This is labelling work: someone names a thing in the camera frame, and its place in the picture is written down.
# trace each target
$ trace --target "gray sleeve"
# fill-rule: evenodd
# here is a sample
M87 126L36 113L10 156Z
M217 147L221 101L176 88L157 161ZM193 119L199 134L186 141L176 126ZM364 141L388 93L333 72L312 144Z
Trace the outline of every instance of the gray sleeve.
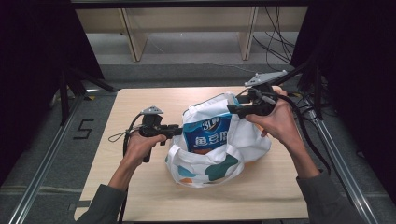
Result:
M329 176L320 175L308 179L297 177L307 204L311 224L365 223L351 203L341 196Z
M77 223L117 223L117 217L126 192L100 185L93 197L90 208Z

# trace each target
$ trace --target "wooden table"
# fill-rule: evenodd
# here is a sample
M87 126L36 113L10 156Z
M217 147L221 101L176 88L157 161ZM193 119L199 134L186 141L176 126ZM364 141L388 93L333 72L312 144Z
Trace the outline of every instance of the wooden table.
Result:
M121 90L113 105L80 200L91 200L107 184L122 158L122 139L107 139L126 130L142 110L156 105L164 111L162 124L181 124L189 105L242 87ZM274 138L270 151L247 164L241 175L219 186L191 189L175 183L165 166L170 141L153 149L151 160L132 178L125 221L206 221L307 218L306 205L287 150ZM88 208L78 208L79 218Z

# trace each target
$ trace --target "cable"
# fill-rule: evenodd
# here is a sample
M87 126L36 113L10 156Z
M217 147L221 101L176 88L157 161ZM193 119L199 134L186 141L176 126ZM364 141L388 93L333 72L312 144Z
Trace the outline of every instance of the cable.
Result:
M123 151L122 151L122 156L125 156L126 154L126 150L128 148L128 143L129 143L129 139L131 137L131 130L134 128L134 124L136 123L137 119L140 118L140 116L142 116L142 114L138 114L136 117L134 117L134 120L131 122L131 125L129 126L128 130L125 131L125 137L124 137L124 142L123 142ZM125 207L126 207L126 200L128 197L125 197L123 203L122 203L122 207L120 210L120 215L119 215L119 224L122 224L122 220L123 220L123 216L125 213Z
M305 127L305 124L304 124L303 115L301 114L301 112L300 112L298 106L297 106L289 97L284 96L284 95L279 95L279 94L270 93L270 92L262 92L262 91L261 91L261 94L262 94L262 95L266 95L266 96L274 96L274 97L277 97L277 98L279 98L279 99L282 99L282 100L288 102L288 103L291 105L291 107L292 107L294 113L295 113L296 116L297 116L297 120L298 120L298 122L299 122L299 124L300 124L300 128L301 128L301 131L303 132L303 135L304 135L304 138L305 138L306 142L307 142L308 145L311 147L311 150L315 153L315 155L318 157L318 159L319 159L319 160L323 163L323 165L326 167L326 169L327 169L327 171L328 171L328 174L330 175L332 169L331 169L329 163L327 163L327 161L323 158L323 156L320 154L318 148L315 147L314 143L312 142L311 138L309 137L308 131L307 131L307 129L306 129L306 127Z
M270 13L269 13L269 11L268 11L268 8L267 8L267 7L264 7L264 8L265 8L265 11L266 11L266 13L267 13L267 15L268 15L268 18L270 19L270 21L271 21L271 23L272 23L272 25L273 25L273 27L274 27L274 31L273 31L272 35L268 35L268 33L266 33L266 32L265 32L265 33L266 33L268 36L271 37L271 40L272 40L272 39L275 39L275 40L278 40L279 42L281 42L282 48L283 48L283 50L284 50L284 52L285 52L285 55L286 55L286 57L288 58L288 60L290 60L289 56L291 57L291 52L290 52L290 50L289 50L289 48L288 48L287 45L289 45L290 47L293 47L293 48L294 48L294 45L291 44L287 39L285 39L285 38L283 37L283 35L281 34L281 32L280 32L280 22L279 22L279 13L280 13L280 10L279 10L279 7L276 7L276 22L274 22L273 18L271 17L271 15L270 15ZM275 33L279 36L279 39L274 38L274 34L275 34Z

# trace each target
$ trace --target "wire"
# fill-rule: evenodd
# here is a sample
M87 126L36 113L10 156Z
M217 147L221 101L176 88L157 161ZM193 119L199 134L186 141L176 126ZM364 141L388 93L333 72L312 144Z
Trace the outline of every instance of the wire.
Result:
M291 105L291 107L292 107L294 113L295 113L296 116L297 116L297 120L298 120L298 122L299 122L299 124L300 124L300 129L301 129L301 131L303 132L303 135L304 135L304 138L305 138L306 142L307 142L308 145L310 146L311 150L312 150L312 151L315 153L315 155L318 157L318 159L319 159L319 160L323 163L323 165L326 167L326 169L327 169L327 171L328 171L328 174L330 175L332 169L331 169L329 163L327 163L327 161L324 159L324 157L320 154L318 148L315 147L314 143L312 142L312 140L311 140L311 138L310 138L310 136L309 136L309 134L308 134L308 131L307 131L306 127L305 127L304 118L303 118L303 115L302 115L301 112L300 112L299 107L298 107L289 97L287 97L287 96L279 95L279 94L271 93L271 92L263 92L263 91L261 91L261 94L262 94L262 95L266 95L266 96L277 97L277 98L279 98L279 99L282 99L282 100L288 102L288 103Z
M271 21L271 23L272 23L272 25L274 27L274 31L273 31L272 35L268 35L268 33L265 32L268 36L271 37L270 44L271 44L272 39L279 41L282 44L282 48L283 48L283 50L285 52L286 58L288 58L288 60L290 60L289 56L291 57L291 52L290 52L290 50L288 48L288 45L289 45L289 47L293 47L293 48L294 48L294 45L291 44L286 38L284 38L283 35L280 32L280 22L279 22L280 9L279 9L279 6L276 7L276 22L274 22L273 18L271 17L271 15L270 15L270 13L268 11L268 8L267 7L264 7L264 8L265 8L265 11L266 11L266 13L268 15L268 18L270 19L270 21ZM276 39L274 37L275 33L278 35L279 39Z

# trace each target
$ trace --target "package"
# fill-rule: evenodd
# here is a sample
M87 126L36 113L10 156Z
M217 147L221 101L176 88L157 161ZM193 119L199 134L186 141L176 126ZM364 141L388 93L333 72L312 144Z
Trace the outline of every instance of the package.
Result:
M178 184L204 188L239 175L245 162L255 161L271 147L268 137L245 119L230 114L227 105L238 105L225 92L186 110L183 134L171 143L166 165Z

